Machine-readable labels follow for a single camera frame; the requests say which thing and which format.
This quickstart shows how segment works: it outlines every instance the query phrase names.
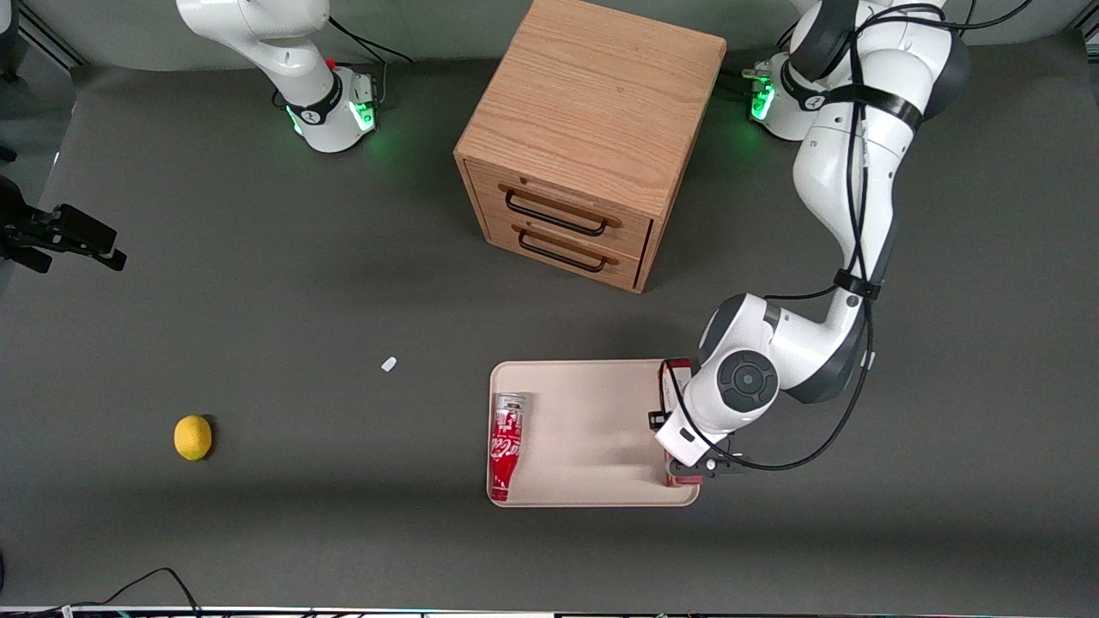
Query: drawer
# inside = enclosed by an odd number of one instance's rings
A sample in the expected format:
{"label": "drawer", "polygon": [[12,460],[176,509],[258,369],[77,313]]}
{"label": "drawer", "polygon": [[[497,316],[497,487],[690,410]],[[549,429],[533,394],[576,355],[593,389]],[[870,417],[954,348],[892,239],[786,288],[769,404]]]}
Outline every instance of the drawer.
{"label": "drawer", "polygon": [[647,218],[540,185],[513,172],[475,162],[466,162],[466,166],[485,219],[518,219],[531,230],[596,251],[609,249],[640,258],[645,250]]}
{"label": "drawer", "polygon": [[578,245],[571,239],[532,229],[518,218],[486,218],[486,223],[489,242],[496,246],[597,282],[633,290],[640,264],[634,257]]}

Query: black cable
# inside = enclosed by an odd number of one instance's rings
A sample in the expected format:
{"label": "black cable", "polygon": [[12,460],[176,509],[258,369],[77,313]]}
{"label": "black cable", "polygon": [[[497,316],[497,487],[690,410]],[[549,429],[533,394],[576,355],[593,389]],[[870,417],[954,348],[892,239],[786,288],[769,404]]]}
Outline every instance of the black cable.
{"label": "black cable", "polygon": [[[1004,13],[1004,14],[996,18],[995,20],[989,20],[987,22],[979,22],[979,23],[953,23],[953,22],[945,22],[945,21],[943,21],[943,22],[936,22],[936,21],[932,21],[932,20],[928,20],[928,19],[923,19],[923,18],[912,18],[912,16],[908,16],[908,15],[897,15],[897,16],[882,18],[881,15],[884,15],[887,12],[890,12],[890,9],[887,9],[887,10],[878,13],[877,15],[874,15],[873,18],[866,20],[863,23],[863,25],[858,26],[858,29],[855,32],[856,33],[861,33],[867,26],[876,24],[876,23],[889,23],[889,22],[917,23],[917,24],[921,24],[921,25],[928,25],[928,26],[931,26],[931,27],[941,27],[941,29],[944,29],[944,30],[959,30],[959,31],[981,30],[981,29],[985,29],[985,27],[991,27],[993,25],[999,25],[999,24],[1001,24],[1001,23],[1010,20],[1011,18],[1018,15],[1023,9],[1025,9],[1028,5],[1030,5],[1030,3],[1033,2],[1033,1],[1034,0],[1023,0],[1023,2],[1021,4],[1019,4],[1018,7],[1015,7],[1012,10],[1008,11],[1007,13]],[[912,4],[902,5],[902,7],[893,7],[893,9],[898,9],[898,10],[907,10],[907,9],[911,9],[911,8],[912,8]]]}
{"label": "black cable", "polygon": [[[684,411],[684,418],[687,419],[687,424],[689,424],[690,428],[695,430],[695,433],[702,439],[702,442],[706,442],[706,445],[712,449],[714,452],[717,452],[718,454],[720,454],[721,456],[725,457],[726,460],[733,463],[740,464],[744,467],[752,470],[759,470],[764,472],[784,472],[787,470],[793,470],[796,467],[803,466],[807,463],[821,456],[821,454],[823,454],[824,451],[829,450],[832,443],[835,442],[835,439],[840,437],[840,432],[842,432],[843,428],[847,424],[847,421],[851,419],[851,413],[855,411],[855,406],[858,405],[858,397],[863,394],[863,386],[866,384],[866,373],[869,371],[870,358],[874,354],[874,318],[870,312],[869,301],[863,304],[863,313],[866,317],[866,322],[865,322],[866,362],[863,363],[862,369],[858,374],[858,380],[855,382],[855,389],[852,390],[851,393],[851,399],[847,401],[847,408],[843,411],[843,416],[840,417],[840,422],[835,424],[835,429],[833,429],[832,433],[829,434],[828,440],[825,440],[812,453],[809,453],[808,455],[801,457],[800,460],[778,465],[759,464],[745,460],[744,457],[734,455],[733,453],[730,453],[729,451],[714,444],[709,438],[706,437],[704,433],[702,433],[702,431],[698,428],[698,426],[695,424],[695,419],[691,418],[690,412],[687,410],[687,405],[684,402],[682,390],[679,388],[679,383],[673,379],[671,386],[675,388],[676,391],[676,402],[679,404],[679,409]],[[671,363],[669,361],[664,361],[664,365],[665,367],[667,367],[668,372],[671,372]]]}
{"label": "black cable", "polygon": [[742,100],[742,101],[744,100],[744,92],[741,92],[740,90],[735,90],[732,87],[722,84],[720,80],[715,80],[713,82],[713,85],[717,86],[718,88],[721,88],[725,92],[729,92],[730,95],[732,95],[736,99]]}
{"label": "black cable", "polygon": [[[886,23],[886,22],[908,22],[908,23],[917,23],[917,24],[930,25],[930,26],[933,26],[933,27],[941,27],[941,29],[957,29],[959,31],[978,30],[978,29],[983,29],[983,27],[990,27],[990,26],[993,26],[993,25],[998,25],[998,24],[1001,24],[1001,23],[1008,21],[1009,19],[1011,19],[1014,15],[1019,14],[1019,12],[1021,12],[1023,9],[1025,9],[1026,5],[1030,4],[1032,1],[1033,0],[1023,0],[1023,2],[1021,4],[1019,4],[1018,7],[1015,7],[1013,10],[1009,11],[1008,13],[1006,13],[1006,14],[1003,14],[1003,15],[995,19],[995,20],[989,20],[987,22],[980,22],[980,23],[976,23],[976,24],[969,23],[969,18],[966,19],[966,23],[965,24],[947,23],[947,22],[945,22],[945,15],[943,14],[942,9],[940,9],[939,7],[936,7],[934,4],[907,4],[907,5],[892,7],[890,9],[886,9],[885,11],[881,11],[880,13],[878,13],[878,14],[872,16],[870,19],[868,19],[859,27],[857,27],[854,31],[852,31],[852,33],[850,35],[850,42],[848,42],[848,46],[847,46],[847,52],[848,52],[850,62],[851,62],[851,78],[852,78],[852,84],[856,84],[856,85],[863,84],[862,63],[859,62],[859,58],[858,58],[858,35],[867,26],[869,26],[869,25],[873,25],[875,23]],[[943,20],[943,21],[935,22],[935,21],[932,21],[932,20],[926,20],[926,19],[922,19],[922,18],[912,18],[912,16],[909,16],[909,15],[886,16],[889,13],[895,13],[895,12],[900,12],[900,11],[913,11],[913,10],[935,12],[939,15],[940,20]],[[972,11],[973,11],[973,7],[970,7],[970,16],[972,16]],[[787,33],[789,33],[789,32],[792,32],[792,27],[787,31]],[[781,37],[779,37],[779,44],[781,43],[782,38],[786,37],[786,35],[787,34],[784,33],[784,35]],[[851,273],[854,269],[855,265],[858,264],[859,265],[859,272],[863,275],[862,278],[868,279],[869,278],[869,273],[867,272],[866,260],[865,260],[865,256],[863,255],[863,242],[862,242],[863,224],[865,223],[865,216],[866,216],[866,192],[867,192],[868,176],[869,176],[867,174],[868,170],[866,168],[867,167],[867,162],[866,162],[866,157],[865,156],[863,157],[863,173],[862,173],[862,187],[861,187],[862,191],[861,191],[859,200],[858,200],[859,207],[857,209],[855,207],[854,180],[853,180],[853,175],[854,175],[853,174],[853,170],[854,170],[854,157],[855,157],[855,141],[856,141],[856,137],[858,136],[859,121],[865,121],[866,106],[863,104],[863,103],[853,102],[852,103],[851,112],[852,112],[852,114],[851,114],[851,133],[848,135],[848,142],[847,142],[847,183],[846,183],[846,185],[847,185],[847,209],[848,209],[847,213],[848,213],[848,216],[851,218],[852,232],[854,234],[854,247],[853,247],[853,251],[852,251],[851,262],[850,262],[850,264],[847,266],[847,272]],[[768,296],[766,296],[764,298],[765,299],[801,300],[801,299],[808,299],[808,298],[815,298],[815,297],[819,297],[819,296],[824,296],[825,294],[829,294],[830,291],[832,291],[834,289],[836,289],[836,286],[833,285],[830,288],[826,288],[824,290],[820,290],[820,291],[808,294],[808,295],[797,295],[797,296],[787,296],[787,297],[778,296],[778,295],[768,295]],[[757,464],[755,462],[751,462],[751,461],[745,460],[743,457],[736,456],[733,453],[730,453],[729,451],[726,451],[724,449],[721,449],[720,446],[718,446],[717,444],[714,444],[709,438],[707,438],[706,434],[702,433],[701,430],[699,430],[698,426],[695,424],[695,419],[691,418],[690,412],[687,410],[687,405],[684,401],[682,391],[679,388],[679,383],[677,380],[673,379],[671,380],[671,385],[673,385],[673,387],[675,389],[675,393],[676,393],[676,400],[679,404],[679,408],[684,412],[684,418],[687,419],[687,423],[690,424],[690,428],[692,430],[695,430],[695,433],[698,434],[698,437],[701,438],[702,441],[706,443],[706,445],[709,446],[711,450],[713,450],[714,452],[717,452],[721,456],[728,459],[729,461],[734,462],[736,464],[740,464],[740,465],[742,465],[744,467],[747,467],[747,468],[761,470],[761,471],[767,471],[767,472],[779,472],[779,471],[792,470],[795,467],[802,466],[802,465],[804,465],[804,464],[807,464],[807,463],[815,460],[822,453],[824,453],[824,451],[826,451],[832,445],[833,442],[835,442],[836,438],[839,438],[840,432],[843,431],[843,428],[847,424],[847,421],[851,419],[851,415],[855,410],[855,406],[858,404],[858,398],[859,398],[859,396],[863,393],[863,386],[866,384],[866,374],[869,371],[869,366],[870,366],[870,364],[873,363],[873,360],[874,360],[874,312],[873,312],[872,306],[873,306],[873,301],[870,299],[868,299],[868,298],[864,298],[863,299],[862,310],[863,310],[863,316],[864,316],[864,319],[865,319],[863,327],[864,327],[864,329],[866,331],[866,349],[865,349],[864,356],[863,356],[863,363],[861,364],[861,371],[859,371],[859,374],[858,374],[858,379],[855,383],[855,388],[854,388],[854,390],[851,394],[851,399],[847,401],[847,408],[844,410],[843,416],[840,417],[840,422],[836,423],[835,429],[832,430],[832,433],[828,437],[828,440],[825,440],[820,446],[817,448],[815,451],[813,451],[809,455],[806,455],[804,457],[801,457],[800,460],[797,460],[797,461],[793,461],[793,462],[790,462],[790,463],[786,463],[786,464],[767,465],[767,464]],[[862,332],[859,333],[859,339],[861,338],[862,338]],[[665,367],[667,367],[668,372],[670,373],[671,369],[673,369],[671,368],[671,364],[668,361],[664,361],[664,365],[665,365]]]}
{"label": "black cable", "polygon": [[1099,11],[1099,4],[1096,4],[1095,7],[1092,7],[1091,10],[1088,11],[1088,14],[1084,15],[1083,18],[1080,18],[1080,21],[1076,22],[1076,26],[1075,27],[1083,29],[1084,24],[1087,23],[1088,20],[1090,20],[1091,16],[1095,15],[1097,11]]}
{"label": "black cable", "polygon": [[374,56],[375,58],[377,58],[379,63],[381,63],[382,65],[388,64],[388,63],[386,63],[386,58],[382,58],[380,54],[378,54],[377,52],[375,52],[373,47],[370,47],[369,45],[367,45],[366,43],[364,43],[362,40],[359,40],[358,36],[355,36],[354,34],[347,32],[343,27],[340,27],[340,31],[343,32],[344,34],[346,34],[347,37],[351,38],[352,41],[354,41],[359,47],[362,47],[362,48],[366,49],[367,52],[369,52],[370,55]]}
{"label": "black cable", "polygon": [[820,297],[822,297],[822,296],[824,296],[826,294],[831,294],[831,293],[835,291],[835,288],[837,288],[837,287],[840,287],[840,286],[837,286],[835,284],[832,284],[832,285],[828,286],[826,288],[824,288],[822,290],[813,291],[813,293],[810,293],[810,294],[791,294],[791,295],[767,294],[767,295],[764,295],[763,299],[764,300],[809,300],[811,298],[820,298]]}
{"label": "black cable", "polygon": [[779,36],[777,41],[775,41],[775,47],[778,47],[779,52],[782,51],[782,46],[785,46],[787,43],[790,42],[790,38],[793,36],[793,29],[797,25],[798,22],[791,23],[790,27],[786,29],[786,32],[784,32],[782,35]]}
{"label": "black cable", "polygon": [[388,84],[388,79],[387,79],[388,78],[388,73],[389,73],[389,63],[386,62],[386,58],[382,58],[380,55],[378,55],[377,52],[375,52],[370,47],[366,46],[365,43],[363,43],[362,41],[359,41],[355,36],[352,36],[352,35],[349,35],[349,36],[351,36],[352,41],[354,41],[355,43],[357,43],[359,45],[359,47],[363,47],[364,49],[366,49],[367,52],[369,52],[370,54],[373,54],[374,57],[378,58],[378,62],[381,63],[381,95],[379,97],[377,97],[378,103],[380,104],[382,101],[386,100],[386,92],[389,90],[389,84]]}
{"label": "black cable", "polygon": [[[969,0],[969,12],[965,14],[965,23],[973,22],[973,12],[977,9],[977,0]],[[965,37],[965,31],[958,32],[958,38]]]}
{"label": "black cable", "polygon": [[359,43],[365,43],[366,45],[373,45],[374,47],[377,47],[377,48],[381,49],[382,52],[389,52],[390,54],[392,54],[395,56],[400,56],[400,57],[404,58],[406,60],[408,60],[410,63],[415,63],[415,60],[413,60],[412,58],[410,58],[410,57],[406,56],[404,54],[398,52],[397,49],[390,49],[389,47],[386,47],[385,45],[381,45],[380,43],[375,43],[374,41],[370,41],[369,38],[366,38],[366,37],[363,37],[363,36],[359,36],[357,34],[355,34],[354,32],[352,32],[352,31],[347,30],[346,27],[344,27],[343,24],[341,24],[340,22],[337,22],[335,20],[335,18],[329,16],[329,23],[331,23],[333,26],[335,26],[335,29],[338,30],[340,32],[346,34],[347,36],[354,38],[355,41],[358,41]]}
{"label": "black cable", "polygon": [[40,617],[49,616],[49,615],[52,615],[52,614],[54,614],[56,611],[60,611],[65,607],[88,607],[88,606],[96,607],[96,606],[102,606],[102,605],[110,605],[110,603],[112,600],[116,599],[119,596],[121,596],[122,593],[129,591],[130,588],[132,588],[133,586],[136,586],[137,584],[144,582],[145,580],[148,580],[153,575],[156,575],[157,573],[160,573],[162,571],[165,572],[165,573],[167,573],[167,574],[169,574],[169,575],[171,575],[171,578],[175,580],[177,584],[179,584],[179,588],[184,591],[184,595],[187,597],[187,604],[191,606],[191,611],[195,614],[195,618],[199,618],[199,616],[201,615],[201,610],[199,609],[199,604],[195,600],[195,595],[192,595],[191,591],[188,589],[187,584],[185,584],[184,581],[179,578],[179,575],[173,569],[170,569],[168,566],[162,566],[159,569],[154,569],[153,571],[149,571],[148,573],[142,575],[141,577],[137,577],[133,582],[130,582],[125,586],[122,586],[121,588],[119,588],[111,596],[107,597],[107,600],[81,600],[81,602],[78,602],[78,603],[67,603],[65,605],[58,605],[57,607],[52,607],[49,609],[43,609],[41,611],[26,611],[26,613],[20,613],[20,614],[16,614],[16,615],[18,616],[23,616],[25,618],[40,618]]}

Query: coca-cola logo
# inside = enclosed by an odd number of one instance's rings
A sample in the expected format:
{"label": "coca-cola logo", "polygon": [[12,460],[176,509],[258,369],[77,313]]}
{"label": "coca-cola logo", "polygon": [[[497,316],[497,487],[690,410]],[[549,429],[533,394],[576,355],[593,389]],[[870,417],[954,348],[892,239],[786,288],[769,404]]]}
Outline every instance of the coca-cola logo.
{"label": "coca-cola logo", "polygon": [[515,428],[519,422],[519,415],[497,415],[496,428],[500,431],[508,431]]}
{"label": "coca-cola logo", "polygon": [[509,455],[519,454],[519,442],[511,438],[493,438],[492,448],[489,453],[493,460],[501,460]]}

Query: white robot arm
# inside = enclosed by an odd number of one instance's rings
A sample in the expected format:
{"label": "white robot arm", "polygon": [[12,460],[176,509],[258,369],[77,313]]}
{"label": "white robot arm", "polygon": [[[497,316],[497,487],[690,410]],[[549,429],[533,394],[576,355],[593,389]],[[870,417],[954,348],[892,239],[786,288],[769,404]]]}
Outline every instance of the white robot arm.
{"label": "white robot arm", "polygon": [[968,75],[965,45],[951,31],[876,23],[857,37],[854,54],[848,34],[884,11],[940,21],[944,1],[898,0],[885,9],[886,2],[821,0],[793,27],[789,54],[746,71],[762,86],[752,118],[776,136],[801,141],[795,187],[840,243],[845,267],[823,322],[750,294],[718,308],[699,344],[701,368],[656,435],[682,464],[693,465],[758,419],[779,390],[809,404],[846,387],[892,244],[897,168],[920,123]]}
{"label": "white robot arm", "polygon": [[329,21],[329,0],[176,0],[199,36],[258,66],[287,102],[295,129],[314,150],[355,145],[375,126],[368,76],[330,67],[306,38]]}

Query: wood grain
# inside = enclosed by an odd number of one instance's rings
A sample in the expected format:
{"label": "wood grain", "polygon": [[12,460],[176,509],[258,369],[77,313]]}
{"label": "wood grain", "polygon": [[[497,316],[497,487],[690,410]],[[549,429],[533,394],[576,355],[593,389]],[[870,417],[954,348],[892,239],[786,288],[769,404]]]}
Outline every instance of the wood grain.
{"label": "wood grain", "polygon": [[456,152],[667,216],[722,38],[577,0],[535,0]]}
{"label": "wood grain", "polygon": [[[469,173],[469,184],[473,186],[477,203],[480,206],[479,216],[481,218],[518,221],[530,229],[546,230],[568,239],[579,246],[597,251],[606,249],[636,260],[641,258],[645,249],[645,239],[648,235],[648,219],[630,214],[629,211],[611,211],[591,200],[547,195],[548,191],[537,185],[524,183],[525,178],[520,178],[514,174],[499,173],[475,163],[467,163],[466,167]],[[589,236],[534,217],[518,213],[508,208],[506,198],[509,190],[513,192],[512,203],[520,208],[587,229],[598,229],[606,221],[603,232],[598,236]]]}
{"label": "wood grain", "polygon": [[454,155],[454,161],[458,164],[458,173],[462,175],[462,184],[465,185],[466,192],[469,195],[469,201],[474,205],[474,213],[477,216],[477,224],[480,225],[481,233],[485,234],[485,238],[488,238],[488,228],[485,227],[485,216],[481,214],[480,207],[477,203],[477,192],[474,190],[473,177],[466,166],[466,161],[457,154]]}
{"label": "wood grain", "polygon": [[[636,257],[630,257],[613,251],[597,251],[590,247],[580,246],[570,239],[562,238],[560,235],[548,230],[532,229],[517,220],[490,217],[486,218],[485,221],[489,229],[488,241],[496,246],[518,253],[523,257],[530,257],[531,260],[536,260],[543,264],[563,268],[570,273],[576,273],[582,277],[595,279],[617,288],[637,291],[633,286],[637,276],[639,262]],[[600,272],[589,273],[580,268],[574,268],[573,266],[569,266],[558,260],[534,253],[519,244],[519,234],[524,230],[528,232],[525,240],[528,244],[552,251],[557,255],[575,260],[589,266],[598,266],[601,262],[606,262],[606,264]]]}

